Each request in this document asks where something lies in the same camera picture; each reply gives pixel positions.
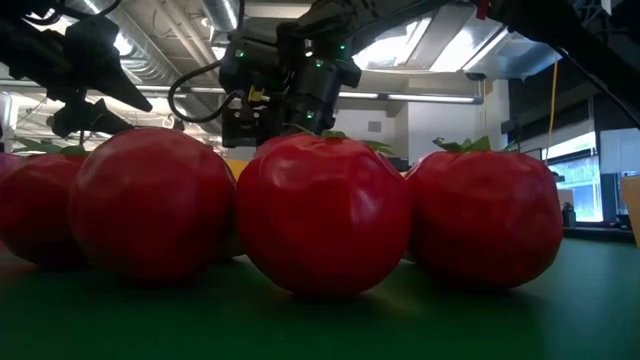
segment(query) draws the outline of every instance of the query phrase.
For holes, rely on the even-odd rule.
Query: black cable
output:
[[[122,2],[122,0],[114,0],[113,4],[111,4],[106,9],[100,11],[98,13],[98,15],[106,16],[106,15],[110,14],[113,10],[115,10],[120,5],[121,2]]]
[[[58,0],[58,5],[64,5],[67,0]],[[60,21],[62,14],[57,10],[53,9],[53,13],[44,19],[36,19],[31,16],[23,16],[22,18],[32,24],[40,25],[40,26],[49,26]]]
[[[233,101],[233,99],[237,98],[237,97],[242,97],[242,93],[234,91],[231,94],[229,94],[229,96],[227,97],[227,99],[222,103],[222,105],[218,108],[218,110],[216,110],[213,114],[211,115],[207,115],[205,117],[202,118],[192,118],[189,117],[187,115],[184,115],[182,113],[180,113],[180,111],[178,111],[178,108],[176,108],[175,105],[175,94],[176,91],[178,90],[179,87],[181,87],[184,83],[186,83],[187,81],[193,79],[196,76],[202,75],[208,71],[214,70],[215,68],[219,67],[221,64],[221,61],[216,61],[213,64],[207,65],[205,67],[202,67],[200,69],[194,70],[190,73],[187,73],[185,75],[182,75],[180,78],[178,78],[178,80],[176,80],[176,82],[173,83],[173,85],[171,85],[171,88],[169,88],[169,94],[167,95],[167,102],[169,103],[169,108],[171,109],[171,111],[178,117],[180,118],[182,121],[186,121],[189,123],[195,123],[195,124],[200,124],[200,123],[205,123],[205,122],[209,122],[214,120],[215,118],[217,118],[218,116],[220,116],[220,114],[222,114],[222,110],[229,106],[229,104]]]
[[[238,30],[242,29],[242,25],[244,24],[244,12],[245,12],[245,0],[239,0],[240,4],[238,6]]]
[[[244,13],[245,13],[245,0],[239,0],[239,7],[238,7],[238,27],[237,29],[241,29],[242,25],[244,24]],[[205,122],[209,122],[212,120],[215,120],[217,117],[219,117],[222,114],[222,111],[224,110],[224,108],[228,107],[229,104],[231,104],[231,102],[235,99],[235,98],[240,98],[243,103],[248,104],[248,100],[244,97],[244,93],[241,91],[233,91],[231,92],[231,94],[229,94],[229,96],[224,100],[224,102],[222,103],[222,105],[220,105],[220,107],[218,108],[218,110],[216,110],[213,114],[205,116],[205,117],[201,117],[201,118],[192,118],[189,117],[187,115],[184,115],[182,113],[180,113],[180,111],[178,111],[178,108],[176,108],[175,105],[175,94],[176,91],[178,90],[178,88],[180,86],[182,86],[185,82],[193,79],[196,76],[202,75],[208,71],[214,70],[215,68],[219,67],[220,64],[222,62],[220,60],[214,62],[213,64],[207,65],[205,67],[202,67],[200,69],[194,70],[190,73],[187,73],[185,75],[182,75],[180,78],[178,78],[178,80],[176,80],[176,82],[173,83],[173,85],[171,85],[171,88],[169,88],[169,94],[167,95],[167,102],[169,103],[169,108],[171,109],[171,111],[182,121],[185,122],[189,122],[189,123],[194,123],[194,124],[200,124],[200,123],[205,123]]]

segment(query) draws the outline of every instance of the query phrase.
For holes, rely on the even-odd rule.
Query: yellow object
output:
[[[247,164],[249,163],[248,161],[230,159],[225,159],[224,161],[231,168],[231,172],[233,173],[233,176],[235,176],[236,180],[238,180],[238,178],[240,177],[240,173],[242,173],[242,170],[244,170],[244,168],[247,167]]]
[[[553,84],[551,85],[551,119],[549,120],[549,146],[547,146],[547,156],[544,163],[549,162],[549,149],[553,143],[553,122],[556,119],[556,88],[558,87],[558,61],[553,64]]]
[[[620,180],[622,200],[627,204],[631,228],[640,248],[640,176],[624,177]]]
[[[262,100],[262,94],[264,90],[256,90],[255,86],[251,85],[251,90],[249,91],[249,101],[258,102]]]

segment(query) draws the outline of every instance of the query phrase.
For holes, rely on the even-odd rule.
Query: fluorescent light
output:
[[[482,48],[477,54],[475,54],[471,60],[467,62],[465,66],[462,67],[462,70],[468,71],[472,67],[474,67],[478,61],[482,60],[487,54],[493,50],[507,35],[509,35],[509,31],[504,29],[496,35],[491,42],[489,42],[485,47]]]
[[[416,29],[413,31],[413,34],[407,41],[407,46],[404,47],[400,55],[396,58],[395,66],[406,64],[409,61],[409,57],[413,54],[413,51],[418,46],[420,40],[424,36],[424,33],[427,32],[427,28],[431,24],[431,18],[424,18],[420,21]]]
[[[474,49],[473,36],[469,30],[462,29],[444,48],[429,70],[432,72],[458,71],[472,56]]]
[[[339,95],[343,99],[377,99],[376,93],[359,93],[359,92],[340,92]]]
[[[361,69],[405,63],[431,23],[430,18],[406,25],[406,34],[378,40],[353,56]]]
[[[222,0],[222,4],[224,5],[225,10],[227,10],[227,14],[231,20],[231,27],[234,29],[237,28],[238,19],[236,18],[236,12],[231,8],[231,4],[229,4],[229,0]]]
[[[396,101],[438,102],[438,103],[451,103],[451,104],[473,104],[476,101],[476,99],[472,97],[438,96],[438,95],[403,95],[403,94],[389,94],[388,99],[396,100]]]

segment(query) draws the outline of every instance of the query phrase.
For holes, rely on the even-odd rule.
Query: red tomato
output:
[[[389,275],[410,231],[408,187],[391,164],[350,139],[303,134],[269,146],[240,175],[236,197],[240,243],[255,265],[319,298]]]
[[[235,179],[180,132],[120,133],[87,158],[72,189],[71,227],[97,267],[165,284],[204,270],[232,225]]]
[[[0,182],[9,176],[13,169],[22,163],[23,159],[26,158],[0,152]],[[0,239],[0,250],[3,248],[4,245],[2,245],[2,239]]]
[[[21,158],[0,182],[0,238],[13,254],[45,267],[87,264],[65,211],[83,161],[60,154]]]
[[[437,279],[511,288],[553,263],[562,216],[542,162],[517,153],[438,152],[407,181],[413,252]]]

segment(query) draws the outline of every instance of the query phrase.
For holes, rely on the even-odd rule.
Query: window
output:
[[[565,178],[564,182],[557,184],[558,189],[573,190],[576,220],[603,220],[600,166],[597,156],[549,165],[549,168]]]
[[[560,144],[553,145],[549,148],[549,159],[555,157],[573,154],[582,150],[595,149],[596,148],[596,133],[595,131],[588,132],[584,135],[580,135],[571,140],[561,142]],[[547,149],[542,150],[542,159],[547,158]]]

